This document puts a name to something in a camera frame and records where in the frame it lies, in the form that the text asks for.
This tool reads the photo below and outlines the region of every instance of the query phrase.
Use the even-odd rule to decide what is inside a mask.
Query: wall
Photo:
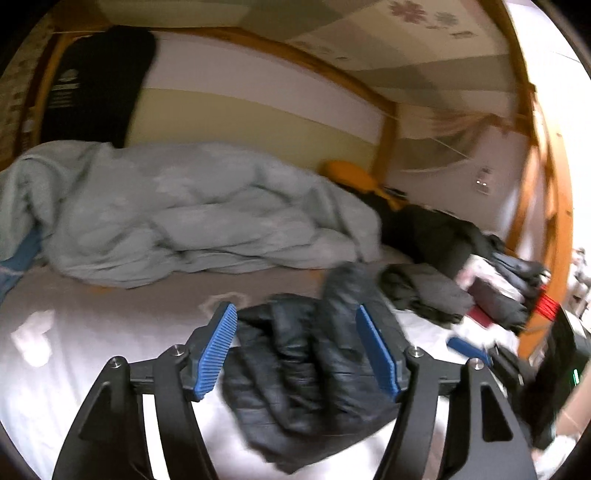
[[[368,170],[375,146],[347,132],[276,108],[213,93],[144,89],[127,144],[226,141],[315,170],[341,158]]]
[[[433,172],[391,170],[387,185],[407,192],[413,203],[449,210],[504,238],[515,212],[526,153],[525,136],[489,127],[470,160]],[[483,167],[492,169],[490,195],[475,189],[476,176]],[[532,245],[532,250],[531,255],[538,256],[541,245]]]
[[[383,116],[306,69],[227,42],[156,33],[127,144],[227,141],[316,169],[327,158],[369,169]]]
[[[192,35],[157,35],[157,59],[128,143],[238,141],[302,167],[315,168],[324,158],[371,164],[383,117],[364,100],[308,70],[244,47]],[[413,202],[451,210],[505,236],[526,142],[522,135],[491,127],[471,162],[435,173],[392,174],[389,184],[408,192]],[[483,166],[494,170],[490,196],[473,189]]]

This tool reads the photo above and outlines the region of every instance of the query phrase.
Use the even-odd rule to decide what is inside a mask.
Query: metal screw
[[[408,354],[414,358],[421,358],[424,355],[423,350],[415,345],[408,347]]]
[[[111,368],[119,368],[123,365],[122,358],[120,356],[114,356],[111,360],[109,360],[109,367]]]
[[[171,348],[173,350],[172,352],[170,352],[172,354],[172,356],[181,356],[182,354],[185,353],[184,345],[177,344],[177,345],[173,345]]]
[[[470,358],[468,360],[468,365],[470,365],[474,370],[482,370],[484,368],[484,362],[479,358]]]

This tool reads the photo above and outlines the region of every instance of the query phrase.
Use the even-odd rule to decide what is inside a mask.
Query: blue fabric
[[[19,245],[16,253],[0,262],[0,304],[4,297],[21,279],[23,273],[33,263],[41,249],[41,233],[37,227],[33,227]]]

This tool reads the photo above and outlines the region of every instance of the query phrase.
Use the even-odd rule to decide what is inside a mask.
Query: black clothing
[[[379,286],[398,310],[435,323],[459,323],[474,306],[470,294],[427,264],[390,265]]]
[[[473,223],[418,205],[407,205],[393,213],[388,219],[387,245],[415,263],[428,263],[453,279],[470,255],[492,259],[491,242]]]
[[[155,53],[156,38],[146,28],[116,25],[76,40],[57,68],[41,142],[85,140],[123,148]]]
[[[367,301],[400,329],[359,264],[332,270],[320,300],[279,294],[238,312],[241,346],[226,358],[223,398],[250,447],[278,469],[293,473],[396,418],[356,330]]]
[[[531,309],[540,296],[540,275],[545,267],[539,262],[528,262],[498,252],[493,253],[493,265],[506,281],[521,292],[525,304]]]
[[[527,308],[514,299],[504,296],[487,281],[477,278],[468,293],[491,320],[515,333],[525,328],[528,319]]]

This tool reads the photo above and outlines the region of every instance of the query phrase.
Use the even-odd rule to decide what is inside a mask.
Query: flower decoration
[[[406,23],[419,24],[425,20],[427,12],[420,4],[406,0],[405,2],[391,2],[390,11],[393,16],[401,17]]]

